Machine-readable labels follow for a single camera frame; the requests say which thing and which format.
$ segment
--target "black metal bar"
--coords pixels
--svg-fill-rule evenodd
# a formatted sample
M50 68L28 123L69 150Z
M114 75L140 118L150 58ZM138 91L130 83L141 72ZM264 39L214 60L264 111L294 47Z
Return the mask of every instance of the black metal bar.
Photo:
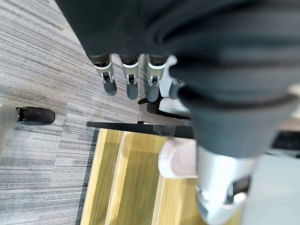
M193 130L189 126L165 126L165 125L152 125L152 124L102 123L102 122L87 122L87 126L93 128L131 131L131 132L150 134L150 135L193 138Z
M190 126L165 126L152 124L131 123L102 123L87 122L88 127L105 128L112 130L130 131L150 135L172 136L193 139L193 130ZM281 131L272 144L274 149L300 150L300 132Z

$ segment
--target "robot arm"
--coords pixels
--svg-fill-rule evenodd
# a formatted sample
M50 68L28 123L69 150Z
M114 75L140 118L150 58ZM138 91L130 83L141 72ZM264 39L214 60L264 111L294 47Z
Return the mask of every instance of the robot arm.
M300 82L298 1L56 0L99 72L116 85L109 54L121 56L127 95L137 96L137 56L149 54L149 101L168 55L170 75L190 109L198 148L196 196L201 216L222 224L246 200L259 156L297 107Z

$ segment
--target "person's leg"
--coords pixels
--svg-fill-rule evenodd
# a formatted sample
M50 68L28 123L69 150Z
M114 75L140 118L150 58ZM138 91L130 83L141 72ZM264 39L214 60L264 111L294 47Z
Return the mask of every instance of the person's leg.
M0 105L0 155L4 147L5 134L12 130L16 123L47 125L54 120L55 114L49 109Z
M4 147L5 134L15 127L18 111L11 105L0 105L0 155Z

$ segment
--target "white shoe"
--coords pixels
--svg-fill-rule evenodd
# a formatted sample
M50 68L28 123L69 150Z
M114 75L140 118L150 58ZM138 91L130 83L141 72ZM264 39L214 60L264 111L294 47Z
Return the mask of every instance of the white shoe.
M158 156L158 169L165 178L197 178L196 141L186 138L167 140Z

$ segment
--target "striped carpet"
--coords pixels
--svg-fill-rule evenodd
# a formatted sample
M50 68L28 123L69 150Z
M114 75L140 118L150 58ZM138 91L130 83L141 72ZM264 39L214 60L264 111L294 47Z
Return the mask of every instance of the striped carpet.
M53 110L43 127L17 125L0 157L0 224L78 224L98 130L87 121L172 124L131 101L120 60L118 92L102 82L53 0L0 2L0 102ZM141 59L143 77L143 59Z

